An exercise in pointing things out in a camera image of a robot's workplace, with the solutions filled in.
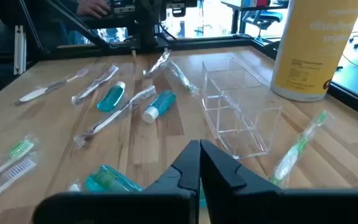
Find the canister label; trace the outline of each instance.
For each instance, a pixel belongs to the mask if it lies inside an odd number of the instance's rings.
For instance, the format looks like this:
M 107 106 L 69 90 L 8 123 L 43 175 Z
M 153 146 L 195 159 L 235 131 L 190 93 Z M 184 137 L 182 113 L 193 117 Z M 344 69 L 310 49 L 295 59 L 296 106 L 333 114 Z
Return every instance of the canister label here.
M 324 94 L 357 19 L 358 0 L 293 1 L 274 83 L 299 93 Z

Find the plastic wrapper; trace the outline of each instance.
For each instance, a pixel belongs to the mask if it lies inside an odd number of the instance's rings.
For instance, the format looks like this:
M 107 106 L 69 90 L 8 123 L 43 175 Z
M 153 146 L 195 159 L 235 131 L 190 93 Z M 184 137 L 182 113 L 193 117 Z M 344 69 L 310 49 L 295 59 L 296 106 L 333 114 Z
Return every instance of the plastic wrapper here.
M 78 147 L 82 147 L 87 141 L 90 141 L 94 135 L 99 133 L 105 126 L 118 121 L 122 117 L 126 116 L 130 111 L 137 108 L 142 102 L 156 94 L 155 86 L 150 85 L 145 90 L 137 93 L 132 99 L 126 102 L 118 110 L 116 110 L 107 119 L 98 122 L 93 125 L 89 130 L 80 136 L 75 136 L 73 140 L 77 143 Z
M 86 178 L 85 187 L 91 192 L 139 192 L 143 190 L 140 185 L 108 165 L 102 165 L 91 173 Z
M 23 103 L 27 103 L 28 101 L 31 101 L 31 100 L 34 100 L 46 93 L 49 93 L 53 90 L 56 90 L 58 88 L 60 88 L 61 86 L 64 86 L 65 84 L 73 81 L 74 79 L 76 78 L 80 78 L 80 77 L 84 77 L 85 75 L 89 74 L 89 71 L 92 67 L 91 66 L 87 66 L 81 70 L 79 70 L 75 76 L 71 77 L 71 78 L 68 78 L 68 77 L 65 77 L 64 80 L 60 80 L 60 81 L 57 81 L 57 82 L 52 82 L 50 83 L 49 85 L 47 86 L 40 86 L 40 87 L 37 87 L 35 90 L 33 90 L 32 92 L 26 94 L 25 96 L 19 98 L 14 104 L 16 106 L 18 105 L 21 105 Z
M 36 166 L 36 162 L 37 155 L 32 152 L 0 174 L 0 194 L 8 189 L 17 179 L 33 170 Z
M 183 84 L 184 88 L 192 95 L 197 96 L 199 94 L 199 88 L 190 82 L 190 80 L 184 75 L 183 71 L 177 66 L 174 62 L 169 60 L 169 69 L 170 71 L 180 79 L 180 82 Z
M 72 184 L 69 186 L 68 191 L 71 192 L 80 192 L 82 191 L 82 185 L 80 184 L 79 180 L 75 180 L 72 182 Z
M 21 141 L 11 147 L 5 154 L 0 155 L 0 173 L 4 172 L 13 163 L 20 160 L 30 152 L 36 150 L 37 138 L 28 134 Z
M 109 67 L 109 69 L 103 73 L 103 75 L 100 78 L 97 78 L 96 80 L 92 81 L 92 83 L 86 87 L 86 89 L 82 90 L 78 95 L 72 97 L 72 103 L 74 105 L 79 105 L 83 99 L 85 99 L 91 92 L 96 90 L 98 87 L 102 86 L 102 84 L 106 83 L 108 80 L 110 80 L 118 71 L 118 67 L 115 65 L 112 65 Z
M 158 61 L 150 68 L 150 70 L 143 71 L 143 75 L 146 78 L 154 78 L 155 75 L 161 73 L 169 64 L 169 55 L 171 51 L 165 51 Z
M 283 188 L 287 186 L 292 168 L 299 161 L 299 158 L 308 143 L 313 139 L 316 129 L 323 125 L 326 116 L 327 111 L 322 111 L 318 116 L 313 118 L 309 123 L 308 128 L 299 135 L 298 140 L 296 140 L 291 149 L 285 154 L 284 158 L 282 158 L 274 168 L 273 176 L 270 179 L 273 184 Z

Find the clear plastic organizer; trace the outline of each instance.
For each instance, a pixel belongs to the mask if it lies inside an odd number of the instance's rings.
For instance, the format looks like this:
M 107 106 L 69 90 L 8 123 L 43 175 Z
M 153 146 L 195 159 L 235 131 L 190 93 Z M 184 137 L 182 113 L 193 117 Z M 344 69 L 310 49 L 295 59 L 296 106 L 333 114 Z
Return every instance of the clear plastic organizer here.
M 235 159 L 267 154 L 282 106 L 247 69 L 231 59 L 202 63 L 202 104 L 210 127 Z

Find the hand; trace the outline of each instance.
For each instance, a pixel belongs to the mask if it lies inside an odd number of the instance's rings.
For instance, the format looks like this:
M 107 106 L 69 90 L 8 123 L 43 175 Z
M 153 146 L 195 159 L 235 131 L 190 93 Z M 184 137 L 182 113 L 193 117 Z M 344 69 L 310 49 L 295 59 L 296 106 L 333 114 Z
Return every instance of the hand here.
M 111 11 L 111 7 L 105 2 L 105 0 L 77 0 L 78 16 L 94 16 L 101 19 L 102 15 L 107 15 L 107 12 Z

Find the desk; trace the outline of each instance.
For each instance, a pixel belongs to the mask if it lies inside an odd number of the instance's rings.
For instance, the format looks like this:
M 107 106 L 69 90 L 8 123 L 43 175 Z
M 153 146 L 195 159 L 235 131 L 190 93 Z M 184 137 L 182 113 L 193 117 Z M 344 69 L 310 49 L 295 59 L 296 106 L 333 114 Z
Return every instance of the desk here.
M 142 80 L 142 72 L 158 55 L 137 55 L 136 64 L 129 55 L 103 58 L 44 61 L 34 65 L 0 92 L 0 152 L 27 133 L 39 138 L 38 166 L 0 195 L 0 223 L 28 223 L 34 207 L 44 198 L 68 189 L 76 179 L 84 179 L 101 164 L 109 164 L 139 185 L 147 187 L 173 162 L 191 139 L 217 142 L 210 130 L 197 98 L 191 97 L 170 75 Z M 269 82 L 274 61 L 252 47 L 173 52 L 171 59 L 188 78 L 202 86 L 202 61 L 232 58 Z M 81 105 L 74 106 L 71 96 L 99 76 L 105 63 L 120 68 L 119 75 L 94 92 Z M 94 71 L 67 86 L 21 106 L 14 102 L 35 86 L 45 85 L 78 69 L 94 64 Z M 146 124 L 141 105 L 119 123 L 100 132 L 88 149 L 76 149 L 73 137 L 82 134 L 106 114 L 96 104 L 118 80 L 126 83 L 126 93 L 133 96 L 154 84 L 157 91 L 172 89 L 175 105 L 154 124 Z M 277 139 L 266 156 L 242 159 L 247 168 L 266 178 L 275 164 L 294 143 L 311 118 L 327 109 L 334 116 L 334 126 L 317 134 L 294 168 L 291 188 L 358 187 L 358 113 L 331 96 L 315 103 L 299 103 L 279 97 L 284 106 L 278 123 Z M 208 223 L 201 210 L 200 223 Z
M 272 1 L 270 6 L 258 6 L 258 7 L 242 7 L 241 1 L 238 0 L 222 0 L 222 3 L 233 9 L 233 19 L 231 25 L 231 33 L 237 33 L 238 17 L 243 17 L 245 11 L 257 11 L 257 10 L 270 10 L 270 9 L 287 9 L 288 6 L 283 6 L 277 2 Z M 240 24 L 240 34 L 245 33 L 245 26 Z

